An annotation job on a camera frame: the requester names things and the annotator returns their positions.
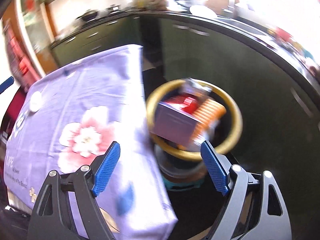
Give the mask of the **orange bristle scrub pad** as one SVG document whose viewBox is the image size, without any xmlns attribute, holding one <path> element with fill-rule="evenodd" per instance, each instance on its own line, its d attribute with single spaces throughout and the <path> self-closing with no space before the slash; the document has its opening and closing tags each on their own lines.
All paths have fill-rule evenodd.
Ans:
<svg viewBox="0 0 320 240">
<path fill-rule="evenodd" d="M 192 139 L 197 138 L 204 131 L 206 131 L 210 124 L 219 120 L 226 113 L 226 108 L 213 99 L 207 99 L 202 105 L 193 113 L 193 117 L 198 121 Z"/>
</svg>

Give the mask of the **purple cardboard box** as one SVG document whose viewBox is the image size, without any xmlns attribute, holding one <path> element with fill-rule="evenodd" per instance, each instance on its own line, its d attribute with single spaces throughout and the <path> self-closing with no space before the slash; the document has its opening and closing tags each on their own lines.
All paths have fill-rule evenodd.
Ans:
<svg viewBox="0 0 320 240">
<path fill-rule="evenodd" d="M 151 133 L 182 146 L 188 146 L 195 128 L 201 122 L 193 115 L 159 102 Z"/>
</svg>

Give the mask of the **red and white carton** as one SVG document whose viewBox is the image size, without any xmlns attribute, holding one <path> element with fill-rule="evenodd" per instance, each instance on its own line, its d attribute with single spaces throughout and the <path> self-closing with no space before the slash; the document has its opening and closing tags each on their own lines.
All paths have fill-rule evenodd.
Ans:
<svg viewBox="0 0 320 240">
<path fill-rule="evenodd" d="M 188 114 L 193 114 L 200 105 L 197 97 L 189 94 L 173 96 L 167 99 L 165 102 L 174 109 Z"/>
</svg>

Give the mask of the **white plastic bag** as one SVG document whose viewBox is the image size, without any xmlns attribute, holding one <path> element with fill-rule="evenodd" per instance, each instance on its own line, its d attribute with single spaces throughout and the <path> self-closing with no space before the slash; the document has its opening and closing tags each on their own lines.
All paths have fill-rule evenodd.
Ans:
<svg viewBox="0 0 320 240">
<path fill-rule="evenodd" d="M 190 94 L 198 98 L 203 98 L 211 93 L 212 89 L 207 86 L 203 86 L 196 82 L 192 78 L 184 79 L 183 85 L 180 87 L 182 94 Z"/>
</svg>

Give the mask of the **green lower kitchen cabinets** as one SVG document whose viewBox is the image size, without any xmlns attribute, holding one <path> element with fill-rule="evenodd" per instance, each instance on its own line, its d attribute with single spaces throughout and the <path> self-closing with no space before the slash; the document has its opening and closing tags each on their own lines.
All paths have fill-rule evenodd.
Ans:
<svg viewBox="0 0 320 240">
<path fill-rule="evenodd" d="M 225 23 L 189 16 L 140 13 L 87 26 L 52 45 L 64 66 L 124 44 L 144 47 L 157 66 L 151 87 L 193 77 L 226 91 L 244 124 L 232 155 L 254 172 L 274 173 L 292 235 L 319 232 L 319 83 L 284 49 L 267 48 Z"/>
</svg>

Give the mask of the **red checked apron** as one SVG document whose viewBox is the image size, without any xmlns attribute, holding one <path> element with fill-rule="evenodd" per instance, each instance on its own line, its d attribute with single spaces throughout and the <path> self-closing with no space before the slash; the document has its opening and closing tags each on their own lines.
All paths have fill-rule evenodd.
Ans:
<svg viewBox="0 0 320 240">
<path fill-rule="evenodd" d="M 23 90 L 28 92 L 29 88 L 38 81 L 40 77 L 18 42 L 9 20 L 5 22 L 3 34 L 6 42 L 10 71 Z"/>
</svg>

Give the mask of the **purple floral tablecloth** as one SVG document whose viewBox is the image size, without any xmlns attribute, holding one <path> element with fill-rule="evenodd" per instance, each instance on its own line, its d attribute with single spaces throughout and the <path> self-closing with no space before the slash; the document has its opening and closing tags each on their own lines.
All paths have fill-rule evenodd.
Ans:
<svg viewBox="0 0 320 240">
<path fill-rule="evenodd" d="M 116 239 L 167 239 L 177 218 L 146 124 L 143 48 L 129 44 L 68 64 L 34 83 L 7 142 L 4 181 L 28 209 L 51 170 L 72 173 L 114 141 L 120 158 L 97 203 Z M 30 97 L 43 104 L 29 112 Z"/>
</svg>

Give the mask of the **black wok on stove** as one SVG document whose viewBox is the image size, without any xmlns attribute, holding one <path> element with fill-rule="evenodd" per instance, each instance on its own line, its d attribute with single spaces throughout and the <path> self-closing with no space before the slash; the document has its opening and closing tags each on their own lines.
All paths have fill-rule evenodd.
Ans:
<svg viewBox="0 0 320 240">
<path fill-rule="evenodd" d="M 83 22 L 88 22 L 97 18 L 98 10 L 88 10 L 81 16 L 77 17 L 77 20 L 82 20 Z"/>
</svg>

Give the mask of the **teal plastic stool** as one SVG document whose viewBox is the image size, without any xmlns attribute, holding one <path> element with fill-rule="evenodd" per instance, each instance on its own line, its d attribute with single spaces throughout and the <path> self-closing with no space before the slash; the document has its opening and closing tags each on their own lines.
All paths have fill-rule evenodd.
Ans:
<svg viewBox="0 0 320 240">
<path fill-rule="evenodd" d="M 204 178 L 197 179 L 195 181 L 181 181 L 177 178 L 167 178 L 165 175 L 162 175 L 162 179 L 165 188 L 171 192 L 183 192 L 192 189 L 199 189 L 204 183 Z"/>
</svg>

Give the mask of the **blue bin with yellow rim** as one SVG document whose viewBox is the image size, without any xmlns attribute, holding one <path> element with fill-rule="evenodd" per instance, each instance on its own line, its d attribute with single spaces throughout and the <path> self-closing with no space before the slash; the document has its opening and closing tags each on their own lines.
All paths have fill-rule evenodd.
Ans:
<svg viewBox="0 0 320 240">
<path fill-rule="evenodd" d="M 205 176 L 207 169 L 200 154 L 201 144 L 210 140 L 218 154 L 227 154 L 232 150 L 242 134 L 242 115 L 233 98 L 221 88 L 205 81 L 195 79 L 203 86 L 210 87 L 211 93 L 198 98 L 199 107 L 207 99 L 213 99 L 226 108 L 226 113 L 219 120 L 195 139 L 191 139 L 188 146 L 178 145 L 167 139 L 151 133 L 155 111 L 159 102 L 182 94 L 180 87 L 184 79 L 169 81 L 156 88 L 148 97 L 146 103 L 147 124 L 151 138 L 155 143 L 155 156 L 162 175 L 167 178 L 177 178 L 181 181 L 195 181 Z"/>
</svg>

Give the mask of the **white plate by sink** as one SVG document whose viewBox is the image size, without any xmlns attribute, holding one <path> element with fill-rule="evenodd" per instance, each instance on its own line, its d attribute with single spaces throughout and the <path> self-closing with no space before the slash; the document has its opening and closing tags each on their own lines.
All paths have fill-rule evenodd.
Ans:
<svg viewBox="0 0 320 240">
<path fill-rule="evenodd" d="M 205 5 L 192 5 L 189 10 L 192 15 L 197 17 L 207 18 L 210 20 L 217 18 L 217 14 Z"/>
</svg>

